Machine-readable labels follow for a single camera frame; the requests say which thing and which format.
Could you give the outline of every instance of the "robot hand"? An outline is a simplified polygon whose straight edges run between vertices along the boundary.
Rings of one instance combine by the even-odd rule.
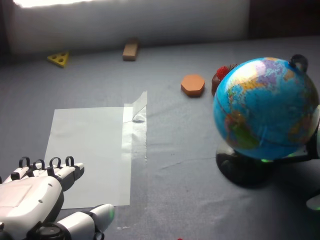
[[[21,158],[19,167],[2,184],[0,178],[0,240],[103,240],[114,218],[110,204],[55,222],[64,203],[63,192],[84,172],[84,165],[75,164],[72,156],[65,164],[54,157],[48,168],[41,159],[30,165],[28,157]]]

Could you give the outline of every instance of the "blue globe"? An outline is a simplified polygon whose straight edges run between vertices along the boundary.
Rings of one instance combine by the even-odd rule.
[[[257,58],[228,73],[217,88],[213,116],[222,138],[255,159],[283,158],[305,145],[319,120],[311,79],[288,61]]]

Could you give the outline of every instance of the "black globe base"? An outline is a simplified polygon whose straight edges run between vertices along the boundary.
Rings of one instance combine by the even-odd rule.
[[[254,186],[266,181],[273,172],[272,162],[244,156],[225,142],[216,151],[216,164],[231,182],[241,186]]]

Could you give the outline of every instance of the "gray wall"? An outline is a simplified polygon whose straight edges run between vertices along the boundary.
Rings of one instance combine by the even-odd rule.
[[[70,5],[3,6],[14,54],[241,40],[249,0],[94,0]]]

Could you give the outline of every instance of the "brown rectangular block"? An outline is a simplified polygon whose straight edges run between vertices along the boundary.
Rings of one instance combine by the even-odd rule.
[[[123,61],[135,61],[138,53],[138,39],[130,39],[123,50],[122,58]]]

